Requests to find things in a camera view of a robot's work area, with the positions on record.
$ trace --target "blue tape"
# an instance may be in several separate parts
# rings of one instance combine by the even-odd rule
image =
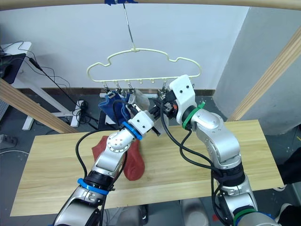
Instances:
[[[142,140],[143,139],[143,137],[133,128],[133,127],[131,127],[127,122],[122,122],[122,124],[129,130],[129,131],[131,131],[135,136],[136,136],[136,138],[138,139],[138,140]]]
[[[93,186],[87,185],[84,182],[83,178],[79,178],[77,180],[77,183],[79,183],[80,186],[82,186],[83,188],[88,189],[88,190],[90,190],[92,192],[97,192],[97,193],[103,194],[103,195],[107,195],[109,193],[109,191],[106,191],[106,190],[103,190],[103,189],[100,189],[100,188],[97,188],[97,187],[93,187]]]
[[[134,1],[134,0],[117,0],[117,4],[124,4],[125,2],[138,3],[137,1]],[[111,4],[115,5],[116,1],[115,0],[104,0],[104,3],[108,4],[108,5],[111,5]]]

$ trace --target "wooden beam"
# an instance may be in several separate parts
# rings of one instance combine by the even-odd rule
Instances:
[[[240,120],[259,98],[277,81],[287,68],[301,54],[301,27],[289,40],[275,61],[266,70],[263,76],[249,91],[243,101],[235,109],[228,121]]]
[[[78,4],[99,4],[105,0],[1,0],[0,10],[16,8],[32,8],[41,6],[60,6]],[[253,6],[267,8],[286,8],[301,10],[300,0],[137,0],[139,3],[174,3],[174,4],[205,4]]]
[[[59,133],[78,132],[3,79],[0,79],[0,99]]]

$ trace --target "clothes hanger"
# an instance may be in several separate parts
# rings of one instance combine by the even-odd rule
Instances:
[[[136,48],[135,44],[134,44],[134,41],[133,41],[133,36],[132,36],[132,33],[131,33],[131,29],[130,29],[130,25],[129,25],[129,22],[128,22],[128,18],[127,18],[127,10],[126,10],[126,7],[125,7],[125,4],[123,4],[123,8],[124,8],[124,12],[125,12],[125,16],[126,16],[126,20],[127,20],[127,26],[128,26],[128,31],[129,31],[129,34],[130,34],[130,37],[131,37],[131,41],[132,41],[132,45],[133,45],[133,48],[129,49],[129,50],[124,50],[124,51],[121,51],[121,52],[118,52],[118,53],[114,53],[110,56],[108,56],[107,58],[107,61],[108,63],[107,64],[104,64],[104,63],[101,63],[101,62],[96,62],[92,65],[90,65],[88,68],[87,68],[87,75],[88,77],[92,80],[92,81],[95,81],[95,82],[102,82],[103,85],[106,87],[107,86],[107,82],[114,82],[116,84],[116,82],[119,82],[119,81],[124,81],[124,82],[127,82],[128,84],[130,84],[131,81],[138,81],[140,84],[143,83],[143,81],[147,80],[147,81],[151,81],[151,83],[155,83],[155,80],[163,80],[164,82],[166,82],[168,79],[176,79],[178,78],[179,76],[171,76],[171,77],[153,77],[153,78],[137,78],[137,79],[112,79],[112,80],[96,80],[92,77],[91,73],[90,73],[90,70],[98,65],[100,66],[103,66],[103,67],[109,67],[112,63],[111,63],[111,58],[115,57],[115,56],[118,56],[118,55],[121,55],[121,54],[125,54],[125,53],[131,53],[131,52],[139,52],[139,51],[148,51],[148,52],[155,52],[155,53],[160,53],[160,54],[163,54],[167,57],[167,60],[170,61],[170,62],[173,62],[173,63],[176,63],[178,60],[185,60],[185,61],[189,61],[189,62],[192,62],[194,63],[198,69],[199,69],[199,73],[196,74],[196,75],[190,75],[190,79],[191,78],[196,78],[198,77],[201,73],[202,73],[202,68],[201,66],[194,60],[192,59],[189,59],[189,58],[185,58],[185,57],[178,57],[176,58],[175,60],[171,59],[169,57],[169,55],[166,53],[166,52],[163,52],[161,50],[156,50],[156,49],[150,49],[150,48]]]

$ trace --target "red cloth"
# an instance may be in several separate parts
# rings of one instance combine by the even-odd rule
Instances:
[[[105,150],[107,145],[108,136],[103,136],[99,143],[92,147],[94,160]],[[130,148],[127,151],[127,162],[124,167],[124,175],[128,180],[138,180],[144,173],[144,161],[139,152],[139,140],[131,143]]]

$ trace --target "green zip tie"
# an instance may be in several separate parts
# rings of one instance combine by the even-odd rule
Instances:
[[[197,108],[193,109],[190,114],[188,115],[188,117],[185,119],[185,121],[182,124],[183,129],[186,129],[186,126],[188,124],[188,122],[190,122],[192,116],[195,114],[195,112],[197,112],[199,109],[203,108],[205,106],[205,102],[203,101],[200,105],[197,106]]]
[[[245,209],[245,210],[238,212],[234,217],[233,226],[236,226],[237,219],[240,218],[242,215],[245,215],[247,213],[254,213],[254,212],[256,212],[256,210],[254,210],[254,209]]]

